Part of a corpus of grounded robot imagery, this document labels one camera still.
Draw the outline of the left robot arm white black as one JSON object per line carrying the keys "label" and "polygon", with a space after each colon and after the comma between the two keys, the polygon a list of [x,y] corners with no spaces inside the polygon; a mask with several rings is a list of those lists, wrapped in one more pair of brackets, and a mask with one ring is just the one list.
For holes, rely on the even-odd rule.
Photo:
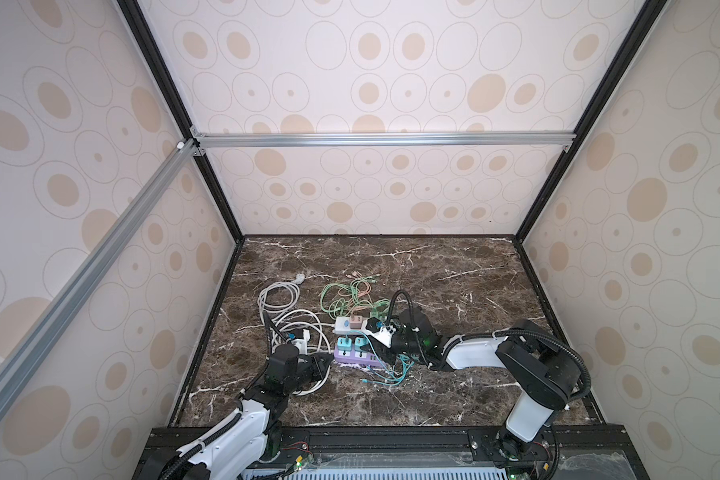
{"label": "left robot arm white black", "polygon": [[195,440],[145,461],[140,479],[235,479],[279,449],[279,420],[295,393],[325,380],[330,352],[302,353],[291,343],[276,346],[262,370],[241,391],[235,410]]}

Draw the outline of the pink charger plug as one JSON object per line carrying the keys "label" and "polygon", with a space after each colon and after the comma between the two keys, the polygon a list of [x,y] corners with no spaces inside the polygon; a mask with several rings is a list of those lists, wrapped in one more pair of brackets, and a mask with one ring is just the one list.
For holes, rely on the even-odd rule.
{"label": "pink charger plug", "polygon": [[361,315],[352,315],[349,317],[349,327],[353,331],[360,331],[363,328],[364,319]]}

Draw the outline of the teal charger plug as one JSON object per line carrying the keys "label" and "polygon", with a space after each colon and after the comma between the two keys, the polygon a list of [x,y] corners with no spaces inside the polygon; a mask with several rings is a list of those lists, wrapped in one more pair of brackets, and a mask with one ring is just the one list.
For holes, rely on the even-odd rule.
{"label": "teal charger plug", "polygon": [[353,349],[354,340],[351,337],[339,337],[336,341],[336,350],[343,355],[349,355]]}
{"label": "teal charger plug", "polygon": [[356,350],[363,351],[364,347],[369,344],[369,341],[365,337],[356,337],[354,339],[354,347]]}

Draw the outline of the purple power strip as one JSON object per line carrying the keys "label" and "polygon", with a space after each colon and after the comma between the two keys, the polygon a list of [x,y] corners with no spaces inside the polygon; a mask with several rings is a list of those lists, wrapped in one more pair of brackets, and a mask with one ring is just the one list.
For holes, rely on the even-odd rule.
{"label": "purple power strip", "polygon": [[384,369],[386,365],[373,353],[357,350],[341,350],[338,347],[333,352],[334,361],[344,365],[355,365],[374,369]]}

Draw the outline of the white blue power strip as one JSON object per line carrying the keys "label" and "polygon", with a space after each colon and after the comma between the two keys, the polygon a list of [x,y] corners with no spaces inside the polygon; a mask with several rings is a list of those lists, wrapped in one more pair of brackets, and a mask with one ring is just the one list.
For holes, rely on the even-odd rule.
{"label": "white blue power strip", "polygon": [[368,318],[360,315],[339,316],[336,318],[333,330],[337,335],[370,335]]}

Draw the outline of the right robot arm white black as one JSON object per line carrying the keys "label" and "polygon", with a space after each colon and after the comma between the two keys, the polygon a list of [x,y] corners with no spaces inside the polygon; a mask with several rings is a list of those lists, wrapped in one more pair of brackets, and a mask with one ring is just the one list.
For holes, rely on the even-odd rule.
{"label": "right robot arm white black", "polygon": [[499,465],[527,461],[537,435],[571,403],[587,396],[592,379],[582,356],[531,320],[492,333],[444,337],[422,308],[399,290],[385,319],[364,321],[368,349],[388,364],[405,356],[430,371],[503,368],[522,390],[487,454]]}

